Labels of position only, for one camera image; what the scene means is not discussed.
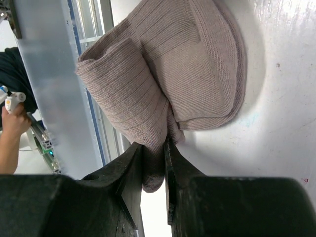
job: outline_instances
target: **dark sleeve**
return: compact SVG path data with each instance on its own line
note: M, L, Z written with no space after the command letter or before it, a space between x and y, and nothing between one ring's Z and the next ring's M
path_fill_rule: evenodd
M24 107L27 112L34 113L38 108L19 49L16 47L0 52L0 86L2 85L11 92L25 93Z

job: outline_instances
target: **blue tape strip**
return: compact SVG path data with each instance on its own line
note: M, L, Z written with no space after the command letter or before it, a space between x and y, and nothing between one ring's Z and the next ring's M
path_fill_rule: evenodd
M78 54L81 55L82 51L81 51L80 40L79 40L79 35L78 35L78 30L77 30L77 24L76 24L76 19L75 19L74 8L73 8L73 4L72 4L71 0L68 0L68 6L69 6L69 9L70 9L70 17L71 17L71 21L72 21L72 25L73 25L73 29L74 29L74 33L75 33L75 39L76 39L76 45L77 45ZM99 134L99 129L98 129L98 125L97 125L97 119L96 119L95 113L94 113L94 108L93 108L91 94L89 93L88 90L86 91L86 93L87 93L87 96L88 96L88 101L89 101L89 105L90 105L90 109L91 109L92 120L93 120L95 134L97 136L98 146L99 146L99 149L100 149L102 164L106 165L105 158L104 158L104 152L103 152L103 148L102 148L102 145L101 145L101 138L100 138L100 134Z

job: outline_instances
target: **scuff mark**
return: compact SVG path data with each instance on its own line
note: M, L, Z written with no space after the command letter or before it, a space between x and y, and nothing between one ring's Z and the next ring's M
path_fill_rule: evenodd
M313 122L315 122L315 121L316 121L316 118L314 118L313 120L311 120L311 121L309 121L309 122L307 122L307 123L303 124L302 126L300 126L300 128L299 128L299 129L301 129L301 128L303 128L303 127L307 126L307 125L310 125L310 124L312 124L312 123L313 123Z
M305 183L305 184L307 184L308 183L308 179L307 178L305 178L305 179L301 179L301 180L303 180L303 182Z

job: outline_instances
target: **ribbed knit fabric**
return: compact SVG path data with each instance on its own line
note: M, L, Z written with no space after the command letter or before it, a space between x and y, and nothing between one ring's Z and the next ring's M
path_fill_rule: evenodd
M243 101L245 66L240 33L220 0L142 0L83 53L78 75L113 126L146 146L143 187L153 192L167 134L177 143L179 128L230 121Z

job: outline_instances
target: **white surface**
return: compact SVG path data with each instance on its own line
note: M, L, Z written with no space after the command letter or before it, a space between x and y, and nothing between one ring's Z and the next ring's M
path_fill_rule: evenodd
M52 174L39 152L29 152L30 147L19 151L19 162L15 174Z
M230 124L187 132L181 153L208 175L293 177L316 204L316 2L225 0L248 54Z
M39 110L36 110L36 111L34 112L34 114L33 114L33 117L34 117L37 121L41 120L40 111L39 111Z
M165 184L153 194L142 191L141 211L145 237L171 237L167 220Z
M114 26L124 20L139 2L140 0L111 0Z
M26 147L29 147L29 146L30 146L29 138L25 132L21 135L19 149L25 150Z
M2 21L0 24L0 52L6 48L16 47L15 36L10 28L8 21Z

